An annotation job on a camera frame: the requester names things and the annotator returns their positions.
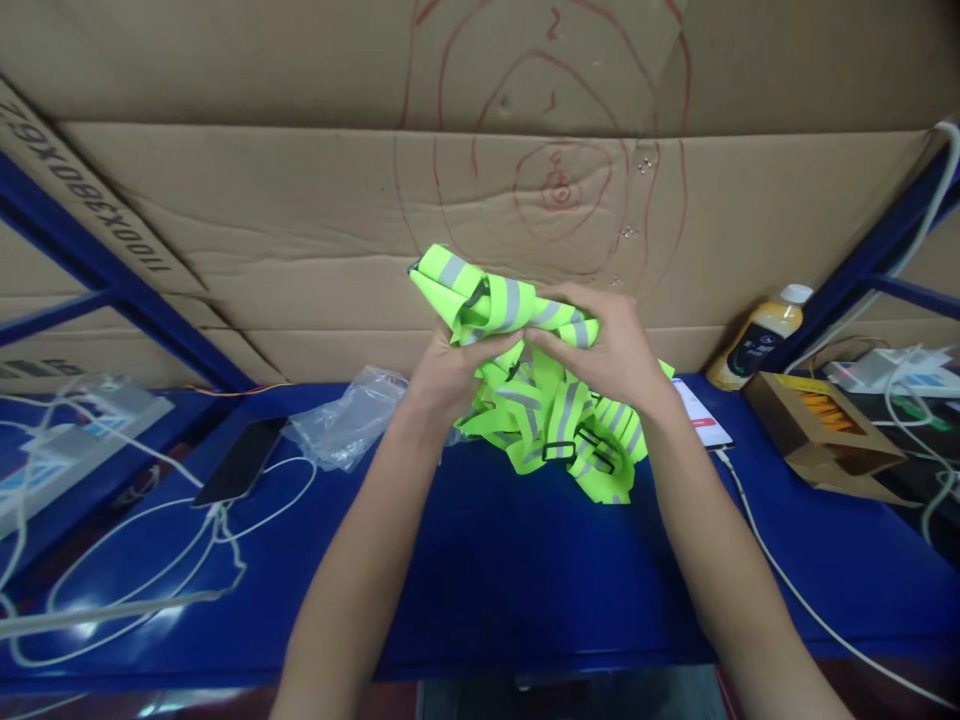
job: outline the black plastic buckle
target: black plastic buckle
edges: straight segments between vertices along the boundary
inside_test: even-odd
[[[511,380],[513,380],[513,376],[517,374],[517,371],[518,371],[518,370],[520,370],[520,360],[519,360],[519,359],[513,364],[513,367],[510,368],[510,370],[507,372],[507,380],[506,380],[506,382],[510,382]]]
[[[593,432],[593,430],[589,430],[584,423],[580,423],[579,425],[577,425],[577,429],[574,431],[573,434],[583,438],[594,447],[598,447],[600,443],[603,441],[599,435]]]
[[[566,447],[568,445],[570,446],[570,451],[571,451],[571,454],[569,457],[562,457],[562,458],[547,457],[547,450],[549,450],[550,448]],[[557,462],[558,460],[562,462],[567,462],[568,460],[572,460],[573,458],[575,458],[576,455],[577,455],[577,444],[572,440],[561,440],[560,442],[555,442],[555,443],[544,443],[543,451],[540,453],[540,459],[543,460],[544,462]]]
[[[615,466],[613,462],[610,460],[610,458],[608,458],[606,455],[604,455],[603,453],[597,452],[593,454],[593,457],[595,460],[602,460],[603,462],[605,462],[607,465],[610,466],[610,469],[607,470],[607,474],[610,474],[614,471]],[[597,470],[600,470],[600,468],[598,468],[596,465],[594,465],[593,467],[596,468]]]
[[[483,280],[481,280],[477,284],[477,289],[473,291],[473,295],[467,298],[467,301],[463,304],[463,306],[473,307],[474,305],[477,304],[477,300],[482,298],[484,295],[489,295],[489,294],[490,294],[490,289],[487,286],[485,286],[483,284]]]

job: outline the smartphone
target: smartphone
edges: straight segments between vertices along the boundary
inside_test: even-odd
[[[226,457],[197,493],[192,507],[239,500],[250,494],[263,473],[263,466],[280,441],[287,418],[260,420],[247,425],[237,436]]]

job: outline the cardboard sheet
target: cardboard sheet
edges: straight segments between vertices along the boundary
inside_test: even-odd
[[[953,0],[10,0],[0,72],[57,120],[912,130],[960,106],[958,28]]]
[[[2,298],[0,322],[64,299]],[[242,333],[226,327],[204,303],[177,296],[165,299],[255,382],[283,380]],[[205,384],[161,345],[109,308],[0,348],[0,392],[55,392],[70,376],[99,372],[126,375],[148,388]]]
[[[623,135],[685,7],[34,0],[5,4],[0,68],[58,119]]]
[[[158,290],[202,289],[186,267],[0,77],[0,151]]]
[[[409,372],[433,315],[404,271],[434,242],[631,293],[658,354],[694,371],[763,295],[825,280],[929,157],[925,130],[960,107],[958,17],[949,0],[12,0],[0,150],[168,299],[206,303],[221,319],[196,322],[257,380]],[[906,279],[956,292],[955,217]],[[7,240],[0,305],[81,291]],[[58,332],[138,332],[111,323]],[[884,300],[851,332],[946,344],[958,325]],[[145,377],[180,384],[171,368]]]
[[[284,353],[262,333],[429,328],[405,269],[432,242],[494,272],[632,293],[651,328],[722,327],[764,293],[825,279],[925,146],[923,133],[655,142],[63,128],[278,367]],[[695,370],[709,345],[662,356]]]

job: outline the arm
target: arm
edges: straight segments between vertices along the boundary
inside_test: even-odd
[[[356,715],[393,621],[447,432],[476,394],[480,362],[519,340],[504,336],[451,348],[448,337],[434,333],[310,584],[272,720]]]
[[[759,545],[717,476],[637,319],[636,303],[567,284],[545,295],[602,323],[587,350],[527,337],[643,422],[660,514],[704,634],[751,718],[851,718],[807,652]]]

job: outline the neon yellow vest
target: neon yellow vest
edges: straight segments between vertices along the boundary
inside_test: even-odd
[[[454,346],[529,325],[586,349],[600,333],[599,321],[577,308],[538,298],[533,285],[485,273],[441,245],[427,250],[410,278],[450,327]],[[519,475],[562,462],[594,502],[629,503],[634,463],[647,456],[637,413],[591,392],[538,348],[521,361],[523,346],[480,366],[483,383],[456,426],[501,448]]]

